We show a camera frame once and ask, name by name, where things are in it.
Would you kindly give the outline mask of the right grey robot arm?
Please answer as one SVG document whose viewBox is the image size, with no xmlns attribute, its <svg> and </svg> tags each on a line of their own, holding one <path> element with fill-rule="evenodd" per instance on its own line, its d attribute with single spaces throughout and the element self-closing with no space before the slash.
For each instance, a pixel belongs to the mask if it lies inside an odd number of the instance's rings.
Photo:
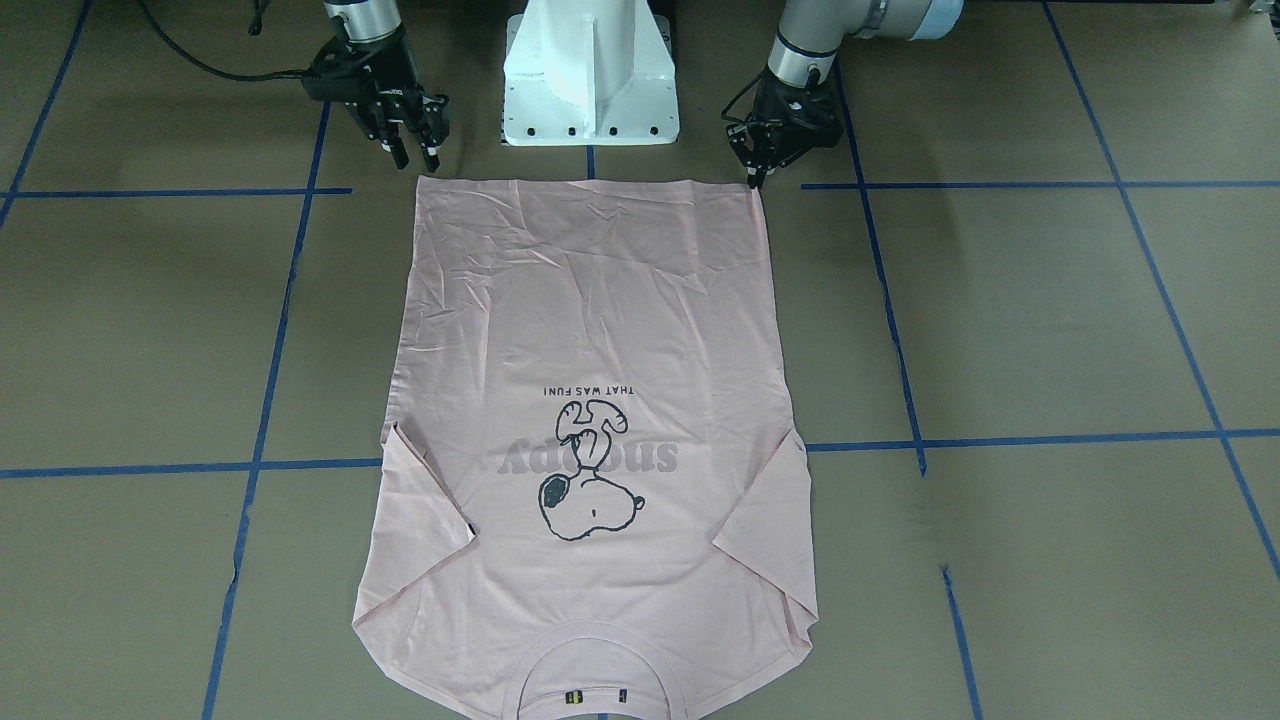
<svg viewBox="0 0 1280 720">
<path fill-rule="evenodd" d="M 413 136 L 426 170 L 435 172 L 449 133 L 449 99 L 429 94 L 419 74 L 396 1 L 326 1 L 332 37 L 303 78 L 310 97 L 339 102 L 366 138 L 404 169 L 401 131 Z"/>
</svg>

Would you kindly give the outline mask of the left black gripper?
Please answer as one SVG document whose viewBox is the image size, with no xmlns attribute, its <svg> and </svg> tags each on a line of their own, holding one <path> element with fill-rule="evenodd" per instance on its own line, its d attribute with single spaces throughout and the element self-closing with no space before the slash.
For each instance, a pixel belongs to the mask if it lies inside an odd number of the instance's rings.
<svg viewBox="0 0 1280 720">
<path fill-rule="evenodd" d="M 801 86 L 787 85 L 768 69 L 758 73 L 727 104 L 754 92 L 750 111 L 727 115 L 730 149 L 748 170 L 748 187 L 759 190 L 769 173 L 786 168 L 813 149 L 832 149 L 844 136 L 836 92 L 829 79 L 810 70 Z"/>
</svg>

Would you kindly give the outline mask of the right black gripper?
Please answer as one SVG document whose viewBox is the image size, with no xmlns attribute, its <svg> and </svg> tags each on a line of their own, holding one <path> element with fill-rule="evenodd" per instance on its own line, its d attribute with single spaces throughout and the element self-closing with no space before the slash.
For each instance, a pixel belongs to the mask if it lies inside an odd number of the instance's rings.
<svg viewBox="0 0 1280 720">
<path fill-rule="evenodd" d="M 340 102 L 357 127 L 366 136 L 387 136 L 385 151 L 397 169 L 410 164 L 403 140 L 397 135 L 407 129 L 419 136 L 424 165 L 429 173 L 436 172 L 442 145 L 436 136 L 451 132 L 449 97 L 425 90 L 404 28 L 370 42 L 337 37 L 347 44 L 362 45 L 371 53 L 367 69 L 375 82 L 376 97 L 365 104 Z"/>
</svg>

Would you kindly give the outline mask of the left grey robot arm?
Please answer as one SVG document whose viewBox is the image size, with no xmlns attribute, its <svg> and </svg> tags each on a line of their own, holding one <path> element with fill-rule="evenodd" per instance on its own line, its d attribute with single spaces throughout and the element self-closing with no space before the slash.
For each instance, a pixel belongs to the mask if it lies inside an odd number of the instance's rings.
<svg viewBox="0 0 1280 720">
<path fill-rule="evenodd" d="M 721 113 L 730 149 L 759 190 L 774 170 L 844 135 L 831 76 L 847 37 L 936 40 L 961 1 L 787 1 L 765 67 Z"/>
</svg>

